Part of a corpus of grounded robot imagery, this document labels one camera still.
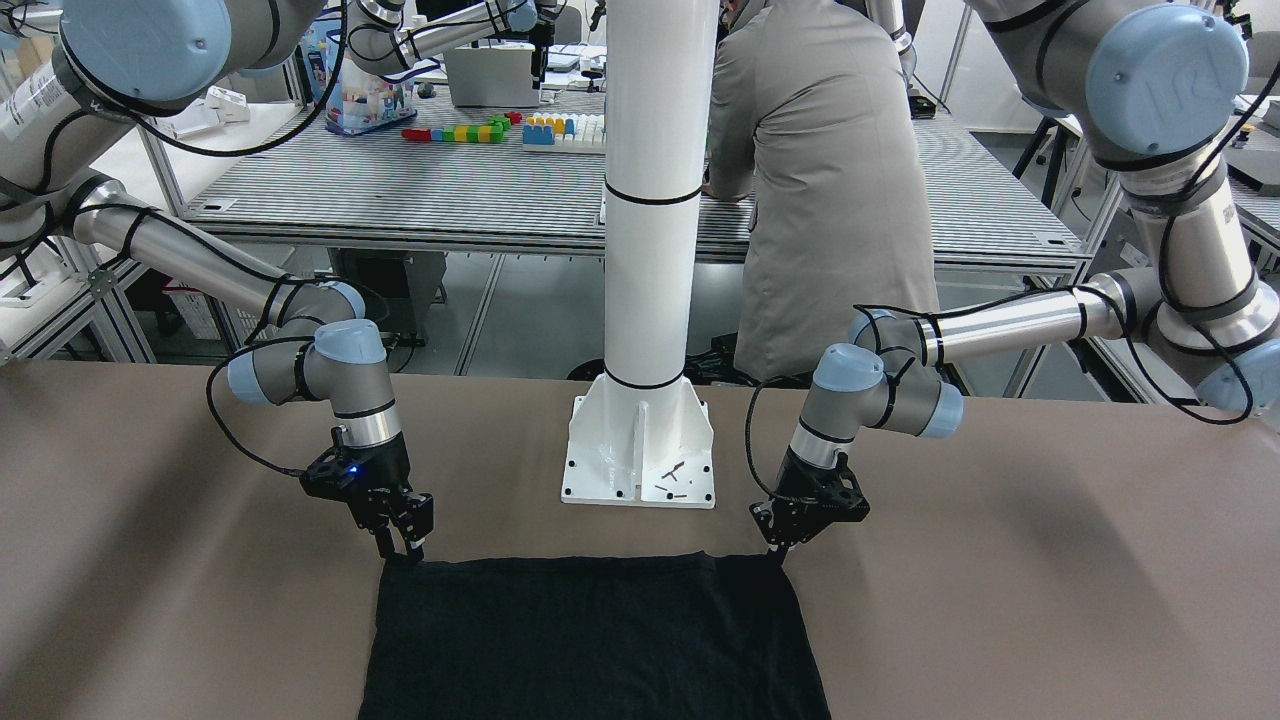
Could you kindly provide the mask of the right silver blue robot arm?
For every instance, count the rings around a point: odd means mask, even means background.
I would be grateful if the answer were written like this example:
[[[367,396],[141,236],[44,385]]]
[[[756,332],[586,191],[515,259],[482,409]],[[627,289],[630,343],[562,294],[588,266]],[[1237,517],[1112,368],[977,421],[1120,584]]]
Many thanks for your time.
[[[211,374],[247,404],[325,402],[332,445],[307,468],[276,466],[307,495],[343,503],[389,562],[412,565],[434,502],[410,455],[379,325],[357,287],[308,281],[184,222],[108,174],[132,132],[165,140],[220,79],[288,60],[323,1],[58,1],[49,60],[3,102],[3,258],[64,236],[113,251],[278,328]]]

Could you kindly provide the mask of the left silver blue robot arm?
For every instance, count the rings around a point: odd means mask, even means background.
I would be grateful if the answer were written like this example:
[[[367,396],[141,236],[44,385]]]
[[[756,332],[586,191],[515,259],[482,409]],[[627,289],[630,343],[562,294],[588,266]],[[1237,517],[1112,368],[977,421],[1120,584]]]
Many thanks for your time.
[[[1277,402],[1277,292],[1251,259],[1224,154],[1245,124],[1245,36],[1210,1],[969,1],[1024,101],[1068,118],[1111,174],[1107,204],[1132,214],[1147,266],[1087,277],[1092,231],[1055,288],[941,313],[860,305],[820,356],[765,498],[750,507],[768,557],[870,506],[850,466],[863,429],[945,438],[961,392],[940,369],[1018,351],[1019,395],[1044,346],[1088,338],[1146,345],[1190,388],[1172,406],[1244,421]]]

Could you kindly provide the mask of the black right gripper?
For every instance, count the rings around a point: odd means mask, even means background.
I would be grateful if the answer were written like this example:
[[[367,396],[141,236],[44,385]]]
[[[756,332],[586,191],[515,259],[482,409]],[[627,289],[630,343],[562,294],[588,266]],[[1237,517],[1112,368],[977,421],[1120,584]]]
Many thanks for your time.
[[[403,543],[402,564],[413,568],[425,559],[422,546],[435,528],[435,503],[410,483],[411,461],[403,436],[367,447],[348,447],[361,461],[361,489],[349,501],[357,525],[370,530],[380,557],[396,561],[396,537]]]

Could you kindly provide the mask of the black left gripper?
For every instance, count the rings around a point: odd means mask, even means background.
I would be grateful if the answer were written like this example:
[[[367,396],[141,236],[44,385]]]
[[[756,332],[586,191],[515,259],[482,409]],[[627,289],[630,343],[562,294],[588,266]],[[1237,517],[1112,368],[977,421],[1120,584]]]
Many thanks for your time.
[[[751,518],[769,544],[765,557],[778,568],[827,527],[870,512],[845,451],[835,454],[832,468],[819,468],[788,450],[776,480],[769,498],[751,506]]]

